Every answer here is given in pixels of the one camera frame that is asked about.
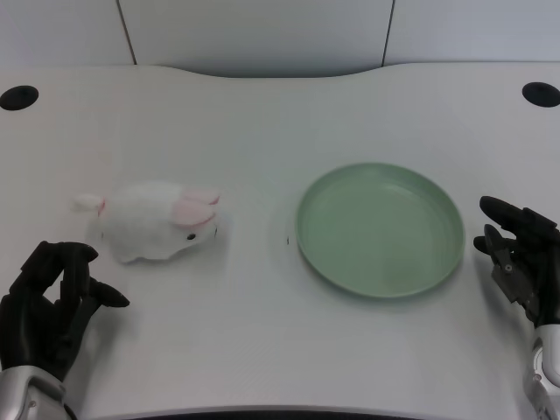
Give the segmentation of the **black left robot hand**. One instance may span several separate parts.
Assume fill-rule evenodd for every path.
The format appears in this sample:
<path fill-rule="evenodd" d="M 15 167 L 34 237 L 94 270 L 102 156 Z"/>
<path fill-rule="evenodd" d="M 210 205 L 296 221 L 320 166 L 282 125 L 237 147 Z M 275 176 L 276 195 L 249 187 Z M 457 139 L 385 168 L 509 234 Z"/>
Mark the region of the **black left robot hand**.
<path fill-rule="evenodd" d="M 89 264 L 97 257 L 81 242 L 42 241 L 34 249 L 1 299 L 2 369 L 33 366 L 62 382 L 96 311 L 130 305 L 91 277 Z"/>

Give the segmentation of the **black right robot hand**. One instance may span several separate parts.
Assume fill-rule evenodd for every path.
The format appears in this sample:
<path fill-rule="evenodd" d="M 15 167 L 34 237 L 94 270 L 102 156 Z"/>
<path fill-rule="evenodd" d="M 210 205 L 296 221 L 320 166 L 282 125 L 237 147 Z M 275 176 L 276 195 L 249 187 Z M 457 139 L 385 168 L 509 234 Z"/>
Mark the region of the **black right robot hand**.
<path fill-rule="evenodd" d="M 491 224 L 473 246 L 493 262 L 492 278 L 509 302 L 525 311 L 535 328 L 559 323 L 559 229 L 528 207 L 491 196 L 479 200 L 482 212 L 508 231 L 505 238 Z"/>

